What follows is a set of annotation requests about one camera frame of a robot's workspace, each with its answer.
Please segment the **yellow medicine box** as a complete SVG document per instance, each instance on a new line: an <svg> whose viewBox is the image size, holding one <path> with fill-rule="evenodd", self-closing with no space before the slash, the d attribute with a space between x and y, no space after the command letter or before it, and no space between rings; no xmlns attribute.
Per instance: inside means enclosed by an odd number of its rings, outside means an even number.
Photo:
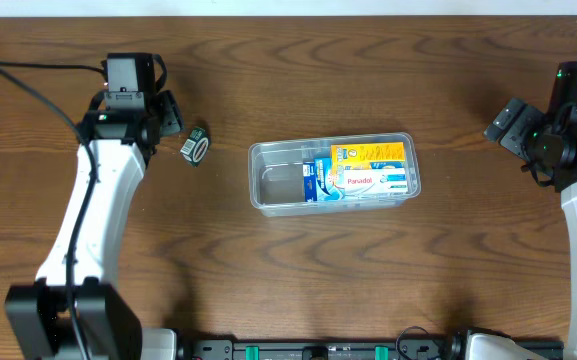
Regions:
<svg viewBox="0 0 577 360"><path fill-rule="evenodd" d="M402 167L406 162L403 142L339 144L331 146L332 168L344 170L381 169Z"/></svg>

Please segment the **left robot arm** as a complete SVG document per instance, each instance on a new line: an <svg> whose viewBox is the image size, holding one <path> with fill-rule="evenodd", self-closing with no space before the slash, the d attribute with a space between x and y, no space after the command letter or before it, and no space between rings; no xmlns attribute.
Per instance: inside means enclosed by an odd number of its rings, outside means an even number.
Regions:
<svg viewBox="0 0 577 360"><path fill-rule="evenodd" d="M26 359L175 359L179 339L145 328L117 291L127 215L161 138L183 129L170 91L99 93L76 130L77 174L66 214L31 285L5 313Z"/></svg>

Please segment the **white Panadol box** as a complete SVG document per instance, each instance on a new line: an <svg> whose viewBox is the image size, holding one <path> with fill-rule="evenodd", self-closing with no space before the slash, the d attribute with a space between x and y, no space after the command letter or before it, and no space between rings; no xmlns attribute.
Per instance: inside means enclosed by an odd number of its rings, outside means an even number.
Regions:
<svg viewBox="0 0 577 360"><path fill-rule="evenodd" d="M408 181L403 168L345 170L337 185L346 196L408 192Z"/></svg>

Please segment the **small dark green box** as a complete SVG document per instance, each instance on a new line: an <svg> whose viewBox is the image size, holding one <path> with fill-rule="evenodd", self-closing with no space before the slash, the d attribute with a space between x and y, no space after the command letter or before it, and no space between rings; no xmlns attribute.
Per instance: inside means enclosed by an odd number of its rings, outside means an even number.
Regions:
<svg viewBox="0 0 577 360"><path fill-rule="evenodd" d="M205 157L211 140L208 132L201 127L194 127L180 149L182 157L193 167L197 167Z"/></svg>

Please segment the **blue KoolFever box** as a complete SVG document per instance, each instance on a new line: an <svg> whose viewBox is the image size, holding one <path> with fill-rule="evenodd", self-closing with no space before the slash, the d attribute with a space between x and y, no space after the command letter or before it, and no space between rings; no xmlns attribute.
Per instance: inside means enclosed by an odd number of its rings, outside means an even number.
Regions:
<svg viewBox="0 0 577 360"><path fill-rule="evenodd" d="M391 195L367 195L346 196L338 187L339 178L344 171L338 173L332 168L331 158L317 158L314 161L303 163L304 199L306 202L324 202L356 200L373 196Z"/></svg>

